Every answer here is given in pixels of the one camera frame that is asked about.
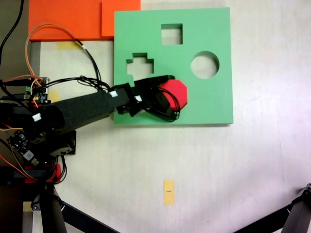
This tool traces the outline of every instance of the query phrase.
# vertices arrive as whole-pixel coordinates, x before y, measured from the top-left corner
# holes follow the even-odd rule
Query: green foam board
[[[182,44],[162,45],[161,29],[182,28]],[[148,77],[174,75],[188,88],[188,104],[180,118],[168,123],[143,113],[114,115],[115,124],[230,124],[233,123],[230,9],[182,9],[123,11],[115,13],[114,84],[130,83],[127,63],[147,53],[154,63]],[[191,70],[199,54],[212,55],[219,69],[215,76],[200,79]]]

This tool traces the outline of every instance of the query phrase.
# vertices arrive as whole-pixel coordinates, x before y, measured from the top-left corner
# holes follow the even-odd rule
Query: white table surface
[[[231,233],[290,203],[311,182],[311,1],[142,0],[143,10],[231,8],[234,124],[78,129],[60,197],[121,233]],[[113,42],[86,42],[104,81]],[[85,75],[81,50],[41,43],[40,76]],[[54,86],[61,99],[95,90]],[[175,204],[163,205],[163,181]],[[35,214],[34,233],[42,231]],[[72,228],[69,232],[79,232]]]

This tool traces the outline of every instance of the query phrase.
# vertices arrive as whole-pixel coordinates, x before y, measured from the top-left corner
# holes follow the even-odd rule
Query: orange board
[[[140,0],[103,0],[102,4],[102,37],[114,38],[115,11],[139,11]]]
[[[140,0],[29,0],[28,33],[43,23],[56,23],[80,40],[113,40],[114,12],[140,10]],[[31,41],[68,41],[65,31],[38,29]]]

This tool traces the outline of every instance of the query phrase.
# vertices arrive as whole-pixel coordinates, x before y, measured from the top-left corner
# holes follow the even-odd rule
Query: red block
[[[180,105],[180,109],[183,109],[183,107],[186,106],[188,102],[187,87],[180,80],[177,79],[168,80],[165,84],[161,86],[161,88],[171,92],[177,98]],[[168,99],[171,108],[173,110],[177,110],[177,107],[172,97],[167,93],[164,93],[164,95]]]

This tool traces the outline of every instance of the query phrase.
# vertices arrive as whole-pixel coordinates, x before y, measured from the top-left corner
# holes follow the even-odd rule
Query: red wire
[[[14,167],[17,171],[19,171],[21,174],[23,174],[25,177],[31,179],[29,176],[27,176],[27,174],[25,174],[24,172],[22,172],[21,170],[19,170],[16,166],[14,166],[13,164],[9,163],[5,158],[3,158],[3,156],[0,154],[0,158],[4,160],[4,162],[6,162],[8,165]]]

